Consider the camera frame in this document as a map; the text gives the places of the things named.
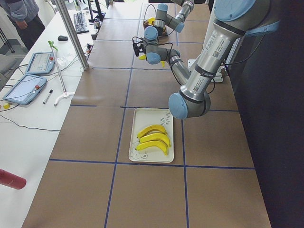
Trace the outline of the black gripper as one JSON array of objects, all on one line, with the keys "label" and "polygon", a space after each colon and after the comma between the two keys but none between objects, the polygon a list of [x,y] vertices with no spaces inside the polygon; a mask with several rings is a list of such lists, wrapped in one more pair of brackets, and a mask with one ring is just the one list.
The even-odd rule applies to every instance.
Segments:
[{"label": "black gripper", "polygon": [[132,37],[132,43],[136,57],[138,57],[140,53],[146,54],[146,48],[145,48],[146,40],[144,38]]}]

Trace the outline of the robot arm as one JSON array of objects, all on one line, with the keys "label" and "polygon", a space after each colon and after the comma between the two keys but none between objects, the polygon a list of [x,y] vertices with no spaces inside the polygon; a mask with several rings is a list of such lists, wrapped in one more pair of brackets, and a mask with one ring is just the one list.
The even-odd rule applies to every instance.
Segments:
[{"label": "robot arm", "polygon": [[173,0],[172,2],[182,6],[181,10],[175,17],[167,13],[167,4],[160,3],[157,6],[154,27],[158,31],[158,36],[162,36],[165,26],[181,33],[184,28],[184,22],[188,15],[193,11],[195,5],[193,0]]},{"label": "robot arm", "polygon": [[138,56],[145,54],[146,61],[155,65],[161,61],[169,64],[181,87],[169,98],[169,110],[177,119],[199,117],[209,111],[210,97],[206,91],[217,70],[227,58],[236,39],[244,36],[258,36],[274,32],[279,26],[279,0],[217,0],[213,5],[214,18],[209,20],[213,31],[197,57],[192,69],[188,70],[181,60],[180,53],[172,48],[162,48],[158,38],[164,26],[181,32],[187,16],[194,9],[192,0],[176,0],[182,7],[172,17],[167,13],[168,6],[160,3],[152,26],[144,30],[143,38],[133,42]]}]

